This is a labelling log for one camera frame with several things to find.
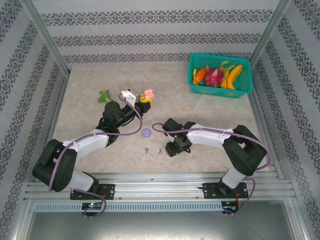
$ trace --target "beige countertop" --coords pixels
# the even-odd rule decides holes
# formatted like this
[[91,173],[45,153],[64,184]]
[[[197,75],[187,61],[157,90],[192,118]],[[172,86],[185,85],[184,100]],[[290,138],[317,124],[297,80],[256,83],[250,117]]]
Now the beige countertop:
[[[90,133],[98,125],[105,107],[98,102],[99,91],[107,89],[121,107],[124,106],[118,100],[121,90],[143,93],[145,89],[153,89],[153,105],[143,116],[143,128],[151,129],[153,123],[173,118],[183,125],[190,121],[219,129],[245,125],[259,136],[246,95],[234,99],[192,93],[187,75],[188,66],[74,67],[53,138],[66,141]],[[139,120],[135,119],[119,130],[129,133],[138,127]],[[231,167],[224,150],[206,145],[192,145],[191,153],[169,157],[165,151],[169,138],[151,132],[148,138],[140,132],[119,136],[111,146],[77,161],[75,169],[89,173],[164,173],[225,172]]]

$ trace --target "metal bracket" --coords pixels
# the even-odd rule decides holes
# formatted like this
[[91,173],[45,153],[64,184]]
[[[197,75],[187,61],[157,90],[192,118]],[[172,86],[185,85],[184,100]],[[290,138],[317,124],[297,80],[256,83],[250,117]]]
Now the metal bracket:
[[247,199],[249,197],[247,185],[244,182],[240,182],[236,188],[231,189],[230,195],[227,197],[219,191],[217,182],[205,182],[200,189],[203,190],[204,199],[230,199],[236,198],[237,194],[239,199]]
[[[113,200],[115,196],[115,184],[99,184],[98,191],[96,194],[104,197],[105,200]],[[90,194],[71,191],[70,193],[71,200],[101,200],[101,198],[97,196],[93,196]]]

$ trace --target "fruit basket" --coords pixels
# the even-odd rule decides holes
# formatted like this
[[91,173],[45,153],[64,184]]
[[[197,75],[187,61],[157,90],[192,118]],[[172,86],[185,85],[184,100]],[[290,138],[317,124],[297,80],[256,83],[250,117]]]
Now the fruit basket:
[[[216,69],[223,61],[229,61],[230,64],[243,65],[242,72],[233,83],[233,86],[236,90],[192,84],[194,69],[198,70],[206,67],[207,65],[212,69]],[[188,84],[191,87],[191,91],[196,94],[206,94],[238,99],[242,95],[252,92],[253,80],[251,65],[250,62],[244,58],[194,53],[191,55],[189,61]]]

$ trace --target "patterned wallpaper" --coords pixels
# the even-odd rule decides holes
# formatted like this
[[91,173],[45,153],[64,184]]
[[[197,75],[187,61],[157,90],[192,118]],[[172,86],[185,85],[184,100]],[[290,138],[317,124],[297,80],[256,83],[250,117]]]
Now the patterned wallpaper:
[[35,0],[72,66],[187,64],[191,53],[248,58],[279,0]]
[[320,6],[293,0],[253,71],[281,170],[320,239]]
[[18,0],[0,1],[0,240],[47,141],[64,76]]

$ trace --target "purple disc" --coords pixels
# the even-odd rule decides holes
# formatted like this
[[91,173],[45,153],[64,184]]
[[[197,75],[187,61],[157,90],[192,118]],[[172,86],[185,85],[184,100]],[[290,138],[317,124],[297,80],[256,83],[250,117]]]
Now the purple disc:
[[151,136],[151,131],[150,131],[150,129],[149,129],[149,128],[144,128],[144,129],[142,129],[141,135],[142,135],[143,137],[145,137],[145,138],[150,137],[150,136]]

